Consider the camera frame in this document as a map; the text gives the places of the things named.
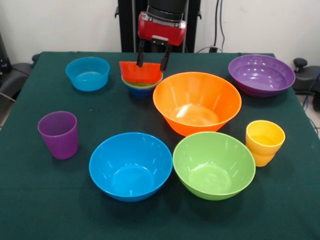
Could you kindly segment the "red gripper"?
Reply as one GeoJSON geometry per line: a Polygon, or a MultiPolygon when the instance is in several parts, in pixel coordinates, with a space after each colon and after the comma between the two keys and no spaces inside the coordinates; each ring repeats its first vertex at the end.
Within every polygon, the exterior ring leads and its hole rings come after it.
{"type": "Polygon", "coordinates": [[[159,40],[166,42],[166,50],[160,63],[160,71],[166,71],[172,51],[172,46],[179,46],[186,35],[187,23],[182,20],[178,23],[166,22],[152,18],[146,11],[142,11],[138,17],[138,36],[140,38],[136,65],[142,67],[145,57],[145,40],[159,40]]]}

